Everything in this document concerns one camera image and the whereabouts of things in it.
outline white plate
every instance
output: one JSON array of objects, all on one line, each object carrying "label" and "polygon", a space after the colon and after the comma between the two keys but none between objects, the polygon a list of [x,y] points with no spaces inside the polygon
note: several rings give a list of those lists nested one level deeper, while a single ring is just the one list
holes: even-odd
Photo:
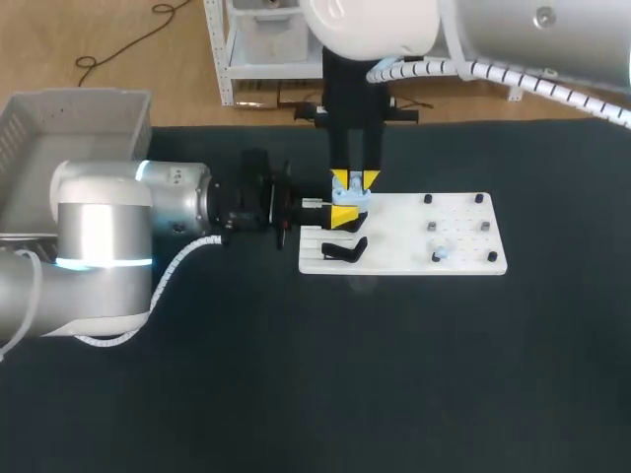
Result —
[{"label": "white plate", "polygon": [[[356,276],[501,276],[508,263],[491,196],[482,193],[373,194],[368,219],[356,234],[302,227],[300,271],[304,274],[341,274]],[[319,207],[321,201],[303,200],[304,207]],[[436,231],[430,232],[431,222]],[[488,232],[482,231],[488,222]],[[326,242],[353,248],[361,237],[368,237],[368,248],[354,264],[324,259],[321,245]],[[433,254],[445,249],[448,258],[439,262]],[[495,262],[490,252],[497,253]]]}]

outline wooden floor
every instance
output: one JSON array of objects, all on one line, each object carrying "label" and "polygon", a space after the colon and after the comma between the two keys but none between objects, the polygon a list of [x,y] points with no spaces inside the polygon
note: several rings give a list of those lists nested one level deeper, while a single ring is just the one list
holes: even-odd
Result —
[{"label": "wooden floor", "polygon": [[[154,0],[0,0],[0,101],[18,91],[75,87],[81,55],[103,59],[155,28]],[[156,125],[293,123],[290,109],[221,107],[202,0],[177,12],[162,32],[94,71],[85,87],[146,89]],[[396,85],[395,96],[428,102],[423,122],[570,118],[581,115],[536,97],[508,103],[504,88],[458,80]]]}]

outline black cable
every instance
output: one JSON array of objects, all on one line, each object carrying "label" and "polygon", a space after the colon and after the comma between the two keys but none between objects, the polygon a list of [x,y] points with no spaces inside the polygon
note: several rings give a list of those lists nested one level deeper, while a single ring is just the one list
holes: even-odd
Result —
[{"label": "black cable", "polygon": [[420,106],[422,108],[431,108],[431,109],[434,108],[434,106],[430,103],[424,103],[423,101],[416,101],[414,99],[409,99],[408,97],[397,97],[396,99],[402,100],[402,101],[409,101],[409,104],[400,106],[399,110],[405,110],[406,108],[411,108],[412,106]]},{"label": "black cable", "polygon": [[191,1],[192,0],[184,0],[182,3],[180,3],[179,5],[177,5],[175,7],[173,5],[168,4],[168,3],[159,3],[158,5],[154,5],[153,7],[151,7],[151,13],[155,13],[156,15],[169,14],[170,15],[169,18],[161,26],[155,28],[154,30],[151,30],[147,34],[144,34],[144,35],[140,36],[138,39],[134,39],[129,44],[121,47],[113,55],[107,57],[103,61],[98,61],[95,56],[81,56],[81,57],[78,57],[75,60],[75,66],[77,66],[80,69],[87,69],[87,71],[83,75],[83,77],[79,80],[79,83],[77,84],[77,87],[83,86],[83,83],[85,82],[86,78],[92,73],[92,71],[94,71],[99,66],[103,66],[104,64],[106,64],[109,61],[111,61],[114,57],[118,56],[119,54],[122,54],[127,49],[129,49],[130,47],[138,44],[143,39],[146,39],[149,36],[151,36],[153,34],[156,34],[157,32],[159,32],[159,31],[163,30],[164,28],[166,28],[174,20],[175,13],[177,12],[177,10],[179,10],[181,7],[184,7],[184,6],[188,5]]}]

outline cardboard box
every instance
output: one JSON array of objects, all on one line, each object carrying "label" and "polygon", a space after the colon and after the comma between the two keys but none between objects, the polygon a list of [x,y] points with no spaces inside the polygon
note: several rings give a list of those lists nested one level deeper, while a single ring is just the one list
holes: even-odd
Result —
[{"label": "cardboard box", "polygon": [[309,101],[320,105],[322,102],[322,80],[282,81],[278,96],[278,106],[295,107]]},{"label": "cardboard box", "polygon": [[235,107],[271,110],[278,108],[279,81],[235,81]]}]

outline black table mat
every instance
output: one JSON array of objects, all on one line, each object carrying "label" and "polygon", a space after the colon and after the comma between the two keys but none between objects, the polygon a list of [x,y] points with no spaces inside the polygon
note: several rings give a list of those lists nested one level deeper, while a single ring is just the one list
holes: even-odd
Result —
[{"label": "black table mat", "polygon": [[[491,192],[506,276],[357,290],[300,275],[298,232],[201,249],[128,344],[7,357],[0,469],[629,471],[629,145],[598,121],[390,128],[374,190]],[[158,128],[150,157],[221,176],[247,147],[329,179],[312,129]],[[156,242],[156,278],[182,246]]]}]

